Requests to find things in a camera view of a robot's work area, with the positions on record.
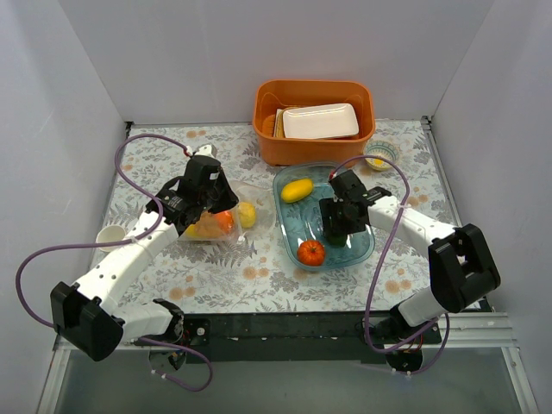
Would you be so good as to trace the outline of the bright yellow lemon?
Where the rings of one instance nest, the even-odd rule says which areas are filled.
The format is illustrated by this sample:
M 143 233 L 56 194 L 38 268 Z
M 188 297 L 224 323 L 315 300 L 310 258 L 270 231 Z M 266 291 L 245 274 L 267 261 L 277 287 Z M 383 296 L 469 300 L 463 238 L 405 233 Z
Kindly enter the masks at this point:
M 188 237 L 188 238 L 197 238 L 197 237 L 198 237 L 197 226 L 196 226 L 195 224 L 191 224 L 191 225 L 185 230 L 184 236 L 185 236 L 185 237 Z

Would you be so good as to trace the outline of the orange fruit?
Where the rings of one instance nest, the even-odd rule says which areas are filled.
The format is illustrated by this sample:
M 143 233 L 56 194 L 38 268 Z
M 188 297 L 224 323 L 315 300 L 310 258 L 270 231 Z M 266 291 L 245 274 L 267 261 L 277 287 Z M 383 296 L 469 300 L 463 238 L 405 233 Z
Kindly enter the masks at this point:
M 216 213 L 214 218 L 223 235 L 229 235 L 234 230 L 235 220 L 230 210 Z

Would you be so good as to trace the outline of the pale yellow lemon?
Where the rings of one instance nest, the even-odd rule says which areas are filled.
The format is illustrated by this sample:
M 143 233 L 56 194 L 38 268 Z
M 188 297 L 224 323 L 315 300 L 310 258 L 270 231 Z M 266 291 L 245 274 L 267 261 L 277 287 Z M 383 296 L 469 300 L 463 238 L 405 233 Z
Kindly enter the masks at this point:
M 256 209 L 249 202 L 240 202 L 237 207 L 238 217 L 243 229 L 251 229 L 256 223 Z

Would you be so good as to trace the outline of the clear zip top bag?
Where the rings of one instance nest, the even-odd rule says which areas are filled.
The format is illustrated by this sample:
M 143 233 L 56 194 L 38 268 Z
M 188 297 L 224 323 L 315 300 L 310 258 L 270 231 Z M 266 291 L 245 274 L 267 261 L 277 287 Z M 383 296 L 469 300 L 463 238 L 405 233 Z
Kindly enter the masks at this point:
M 240 202 L 249 202 L 256 209 L 256 223 L 251 229 L 243 229 L 239 217 L 237 207 L 230 211 L 235 220 L 234 230 L 229 235 L 223 235 L 215 239 L 203 238 L 188 238 L 180 237 L 182 242 L 230 242 L 241 241 L 245 237 L 253 238 L 254 236 L 264 235 L 275 224 L 276 210 L 273 201 L 273 195 L 268 189 L 264 189 L 255 185 L 246 184 L 242 181 L 231 181 L 230 186 Z

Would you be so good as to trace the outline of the yellow mango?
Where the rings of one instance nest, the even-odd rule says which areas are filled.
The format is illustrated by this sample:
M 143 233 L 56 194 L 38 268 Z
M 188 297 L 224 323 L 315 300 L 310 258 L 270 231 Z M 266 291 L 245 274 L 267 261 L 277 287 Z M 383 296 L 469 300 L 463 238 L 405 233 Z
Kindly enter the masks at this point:
M 311 179 L 298 179 L 286 184 L 281 193 L 281 199 L 288 204 L 296 203 L 308 197 L 314 189 Z

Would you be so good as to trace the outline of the small orange pumpkin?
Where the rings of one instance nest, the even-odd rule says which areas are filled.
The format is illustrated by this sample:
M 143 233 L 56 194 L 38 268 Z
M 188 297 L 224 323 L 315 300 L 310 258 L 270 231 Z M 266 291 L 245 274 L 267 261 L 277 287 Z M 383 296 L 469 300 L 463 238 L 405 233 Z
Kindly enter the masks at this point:
M 297 257 L 306 266 L 319 267 L 325 260 L 324 245 L 316 240 L 303 241 L 298 246 Z

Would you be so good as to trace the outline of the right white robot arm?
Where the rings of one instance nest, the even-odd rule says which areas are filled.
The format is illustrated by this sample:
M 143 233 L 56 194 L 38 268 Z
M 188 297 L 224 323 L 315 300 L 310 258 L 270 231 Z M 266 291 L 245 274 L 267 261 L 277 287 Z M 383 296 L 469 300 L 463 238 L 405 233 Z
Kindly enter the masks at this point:
M 329 185 L 333 197 L 319 203 L 328 242 L 340 245 L 349 235 L 375 227 L 429 262 L 429 286 L 393 306 L 387 319 L 369 329 L 373 338 L 413 341 L 427 322 L 459 313 L 500 286 L 498 268 L 477 226 L 438 222 L 380 186 L 367 189 L 350 170 L 333 176 Z

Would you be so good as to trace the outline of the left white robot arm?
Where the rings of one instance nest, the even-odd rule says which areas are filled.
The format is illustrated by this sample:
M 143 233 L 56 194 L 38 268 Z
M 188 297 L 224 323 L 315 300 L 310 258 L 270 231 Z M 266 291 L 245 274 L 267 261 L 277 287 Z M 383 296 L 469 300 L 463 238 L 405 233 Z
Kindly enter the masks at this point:
M 182 176 L 169 180 L 140 215 L 129 244 L 108 253 L 72 285 L 58 283 L 50 293 L 56 332 L 94 361 L 126 341 L 151 337 L 166 345 L 182 339 L 184 312 L 164 299 L 120 307 L 119 300 L 166 247 L 205 212 L 231 210 L 238 203 L 221 163 L 195 154 Z

